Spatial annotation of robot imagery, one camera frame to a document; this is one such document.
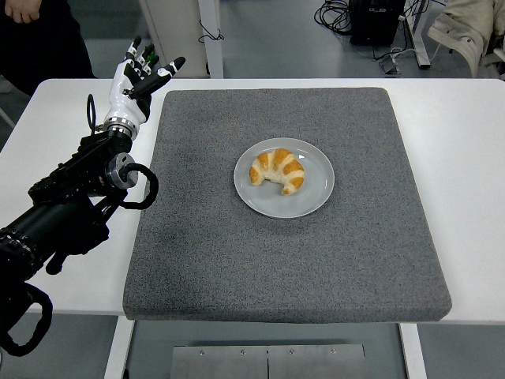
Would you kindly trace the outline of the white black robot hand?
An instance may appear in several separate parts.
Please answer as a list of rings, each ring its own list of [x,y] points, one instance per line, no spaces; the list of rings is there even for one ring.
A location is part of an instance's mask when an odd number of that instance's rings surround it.
[[[135,37],[115,71],[107,123],[117,120],[135,126],[145,123],[150,115],[152,94],[167,84],[186,62],[184,57],[178,57],[156,68],[159,57],[154,45],[151,43],[140,51],[140,43],[141,38]]]

